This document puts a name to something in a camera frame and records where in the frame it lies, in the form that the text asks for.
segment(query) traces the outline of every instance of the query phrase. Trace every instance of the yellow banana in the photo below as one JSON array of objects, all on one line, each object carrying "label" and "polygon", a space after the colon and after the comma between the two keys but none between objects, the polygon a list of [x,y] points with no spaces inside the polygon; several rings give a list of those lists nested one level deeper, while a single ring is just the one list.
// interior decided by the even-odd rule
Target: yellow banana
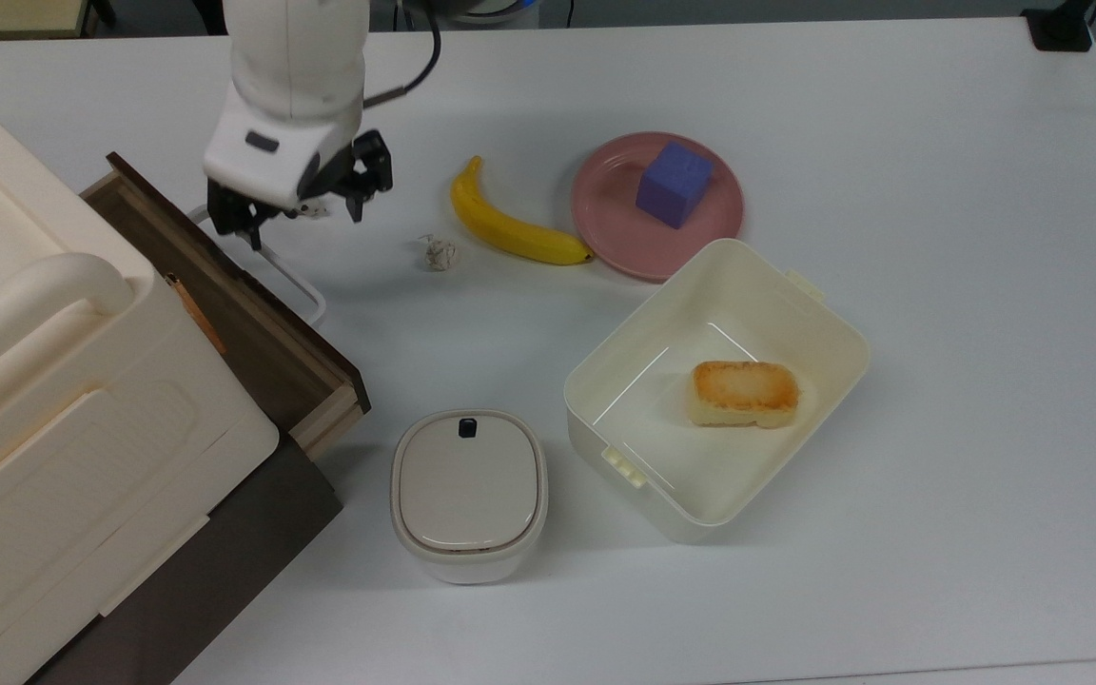
[{"label": "yellow banana", "polygon": [[548,264],[579,264],[591,260],[586,243],[560,230],[517,220],[488,204],[480,191],[483,161],[473,157],[450,184],[450,203],[465,226],[490,246]]}]

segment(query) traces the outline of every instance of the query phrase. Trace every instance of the container latch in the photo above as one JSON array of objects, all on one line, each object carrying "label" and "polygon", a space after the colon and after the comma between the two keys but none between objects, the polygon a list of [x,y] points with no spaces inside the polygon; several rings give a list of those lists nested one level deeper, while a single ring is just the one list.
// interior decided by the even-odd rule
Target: container latch
[{"label": "container latch", "polygon": [[823,304],[823,299],[826,298],[826,295],[823,295],[822,290],[814,287],[813,283],[806,281],[800,273],[797,273],[794,270],[788,270],[787,272],[784,272],[784,276],[789,279],[789,283],[796,285],[798,290],[804,292],[806,295],[810,295],[810,298],[817,300],[820,305]]},{"label": "container latch", "polygon": [[646,483],[646,475],[637,469],[635,465],[631,465],[630,460],[620,454],[615,447],[608,447],[603,450],[603,459],[606,460],[612,468],[620,472],[620,476],[625,477],[625,480],[631,483],[632,487],[640,490]]}]

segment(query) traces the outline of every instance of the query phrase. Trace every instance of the black cable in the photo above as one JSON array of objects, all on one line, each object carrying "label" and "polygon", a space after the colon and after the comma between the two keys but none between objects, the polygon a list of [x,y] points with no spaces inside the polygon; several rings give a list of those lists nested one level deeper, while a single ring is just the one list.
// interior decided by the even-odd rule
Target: black cable
[{"label": "black cable", "polygon": [[430,22],[430,33],[434,34],[434,53],[430,56],[430,62],[425,65],[422,72],[416,75],[413,81],[408,82],[408,85],[399,85],[392,88],[391,90],[385,90],[379,92],[377,95],[370,95],[362,101],[362,109],[374,107],[375,104],[384,104],[387,101],[395,100],[397,98],[403,98],[408,93],[422,85],[422,81],[425,81],[430,72],[434,70],[434,67],[438,65],[438,57],[443,56],[443,32],[438,30],[438,16],[434,13],[434,4],[430,0],[422,0],[422,8],[425,9],[425,19]]}]

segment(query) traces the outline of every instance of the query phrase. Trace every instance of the toasted bread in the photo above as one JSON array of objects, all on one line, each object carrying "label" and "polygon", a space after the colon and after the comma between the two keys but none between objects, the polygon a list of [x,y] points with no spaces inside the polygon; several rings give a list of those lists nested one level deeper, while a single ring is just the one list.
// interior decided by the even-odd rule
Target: toasted bread
[{"label": "toasted bread", "polygon": [[777,429],[797,412],[797,379],[779,364],[700,363],[692,369],[688,419],[696,425]]}]

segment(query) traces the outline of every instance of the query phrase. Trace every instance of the white lidded canister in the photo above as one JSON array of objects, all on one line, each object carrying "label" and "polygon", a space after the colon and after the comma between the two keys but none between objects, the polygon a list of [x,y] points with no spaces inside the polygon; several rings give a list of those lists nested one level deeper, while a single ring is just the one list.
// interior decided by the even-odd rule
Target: white lidded canister
[{"label": "white lidded canister", "polygon": [[431,575],[457,584],[513,573],[548,510],[544,450],[529,426],[494,409],[415,423],[392,463],[392,525]]}]

